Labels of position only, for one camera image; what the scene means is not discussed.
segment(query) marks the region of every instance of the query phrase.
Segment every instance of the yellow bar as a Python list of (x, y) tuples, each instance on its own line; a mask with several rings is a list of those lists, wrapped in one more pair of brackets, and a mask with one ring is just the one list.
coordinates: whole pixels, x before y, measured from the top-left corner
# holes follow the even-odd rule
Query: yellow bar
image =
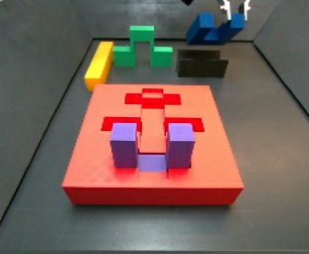
[(100, 42), (94, 58), (84, 74), (84, 84), (88, 91), (94, 91), (98, 84), (106, 83), (113, 62), (114, 42)]

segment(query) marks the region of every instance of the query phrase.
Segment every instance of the red base plate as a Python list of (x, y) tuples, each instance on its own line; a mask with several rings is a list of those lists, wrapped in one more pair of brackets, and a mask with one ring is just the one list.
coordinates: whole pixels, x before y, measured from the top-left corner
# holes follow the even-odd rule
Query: red base plate
[[(200, 123), (194, 126), (190, 169), (169, 169), (166, 173), (155, 173), (138, 172), (135, 168), (114, 168), (110, 130), (102, 128), (106, 119), (122, 121), (125, 118), (138, 122), (143, 115), (138, 128), (139, 150), (146, 147), (150, 153), (155, 153), (151, 144), (162, 144), (158, 128), (163, 127), (154, 126), (158, 119), (147, 117), (150, 111), (143, 114), (147, 108), (143, 109), (141, 104), (125, 104), (126, 94), (141, 94), (143, 88), (163, 89), (165, 94), (181, 96), (179, 105), (166, 104), (163, 109), (158, 109), (161, 113), (150, 115), (158, 115), (170, 122), (177, 119), (179, 122)], [(161, 153), (165, 147), (161, 145), (157, 149)], [(232, 204), (242, 191), (242, 182), (210, 88), (205, 85), (99, 85), (83, 119), (63, 189), (75, 204)]]

